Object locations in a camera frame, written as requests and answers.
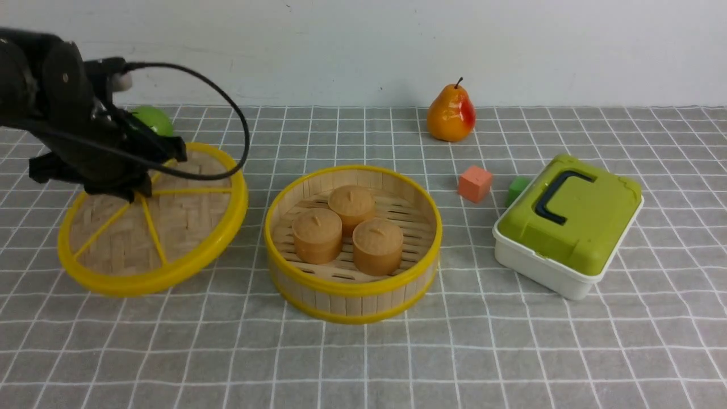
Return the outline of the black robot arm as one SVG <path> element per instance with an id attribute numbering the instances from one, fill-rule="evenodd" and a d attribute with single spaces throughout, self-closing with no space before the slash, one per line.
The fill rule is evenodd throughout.
<path id="1" fill-rule="evenodd" d="M 3 27 L 1 38 L 2 126 L 48 148 L 29 160 L 36 183 L 131 200 L 151 195 L 152 165 L 187 161 L 182 138 L 161 136 L 112 103 L 129 70 L 124 58 L 86 61 L 73 42 L 42 32 Z"/>

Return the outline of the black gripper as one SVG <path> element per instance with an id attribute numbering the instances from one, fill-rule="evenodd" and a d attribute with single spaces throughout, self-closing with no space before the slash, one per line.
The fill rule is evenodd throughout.
<path id="1" fill-rule="evenodd" d="M 33 181 L 75 183 L 89 194 L 149 194 L 153 165 L 187 161 L 181 137 L 156 135 L 112 102 L 114 87 L 133 69 L 121 57 L 50 57 L 43 63 L 47 109 L 32 133 L 49 151 L 29 159 Z"/>

